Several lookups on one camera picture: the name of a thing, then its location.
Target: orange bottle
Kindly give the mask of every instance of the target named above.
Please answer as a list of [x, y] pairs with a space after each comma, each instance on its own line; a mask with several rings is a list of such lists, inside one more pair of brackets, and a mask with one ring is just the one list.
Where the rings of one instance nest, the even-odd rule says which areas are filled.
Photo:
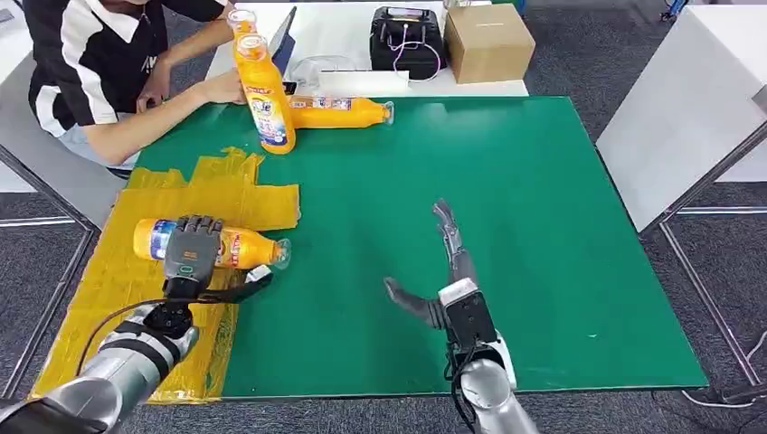
[[226, 15], [226, 22], [234, 32], [234, 49], [237, 49], [237, 40], [240, 36], [248, 33], [256, 33], [256, 14], [244, 9], [234, 9]]
[[290, 105], [282, 88], [282, 76], [271, 62], [266, 39], [246, 34], [237, 40], [234, 64], [240, 73], [261, 146], [272, 154], [287, 154], [296, 146], [296, 130]]
[[394, 122], [394, 103], [367, 98], [292, 97], [290, 116], [296, 128], [366, 128]]
[[[162, 260], [175, 221], [143, 219], [133, 231], [133, 251], [143, 259]], [[256, 231], [224, 226], [221, 247], [216, 256], [216, 267], [227, 269], [253, 269], [259, 265], [273, 265], [284, 269], [290, 262], [290, 241], [272, 241]]]

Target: person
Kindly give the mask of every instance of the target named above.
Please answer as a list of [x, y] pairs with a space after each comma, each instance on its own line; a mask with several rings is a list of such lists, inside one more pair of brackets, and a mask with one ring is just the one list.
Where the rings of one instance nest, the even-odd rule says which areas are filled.
[[[208, 24], [168, 47], [163, 6]], [[227, 0], [24, 0], [40, 126], [80, 156], [129, 170], [203, 104], [244, 103], [234, 70], [168, 99], [174, 65], [232, 39], [231, 10]]]

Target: robot finger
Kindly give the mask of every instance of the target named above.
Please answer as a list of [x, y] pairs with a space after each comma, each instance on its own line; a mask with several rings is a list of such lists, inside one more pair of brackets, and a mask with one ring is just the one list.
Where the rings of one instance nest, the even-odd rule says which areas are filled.
[[184, 228], [186, 227], [186, 224], [189, 222], [189, 216], [188, 215], [182, 215], [178, 218], [178, 220], [175, 222], [175, 227], [179, 231], [184, 231]]
[[200, 226], [197, 227], [197, 231], [203, 232], [203, 233], [209, 233], [212, 222], [213, 222], [213, 217], [211, 217], [210, 215], [204, 215], [203, 219], [200, 221]]
[[213, 227], [211, 228], [211, 234], [216, 234], [218, 232], [221, 232], [222, 227], [223, 227], [223, 220], [216, 219], [216, 221], [213, 222]]
[[200, 216], [195, 214], [192, 217], [189, 217], [189, 223], [186, 224], [186, 227], [184, 228], [184, 232], [196, 232], [197, 226], [200, 225]]

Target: person's hand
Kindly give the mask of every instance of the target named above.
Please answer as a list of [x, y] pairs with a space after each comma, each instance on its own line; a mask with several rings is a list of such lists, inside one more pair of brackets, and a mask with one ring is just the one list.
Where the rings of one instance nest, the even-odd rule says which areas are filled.
[[170, 96], [170, 70], [172, 66], [162, 55], [157, 58], [155, 67], [149, 74], [147, 84], [144, 85], [136, 100], [137, 113], [144, 113], [154, 106], [159, 106]]
[[245, 104], [245, 94], [236, 70], [205, 80], [197, 86], [205, 102]]

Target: black bag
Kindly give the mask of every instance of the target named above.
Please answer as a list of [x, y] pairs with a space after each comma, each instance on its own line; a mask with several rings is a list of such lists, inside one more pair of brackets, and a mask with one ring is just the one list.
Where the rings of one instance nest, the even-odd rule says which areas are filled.
[[410, 78], [425, 80], [437, 71], [437, 56], [426, 47], [428, 44], [439, 55], [440, 69], [448, 66], [444, 42], [434, 11], [383, 6], [373, 15], [370, 29], [370, 62], [375, 71], [409, 71]]

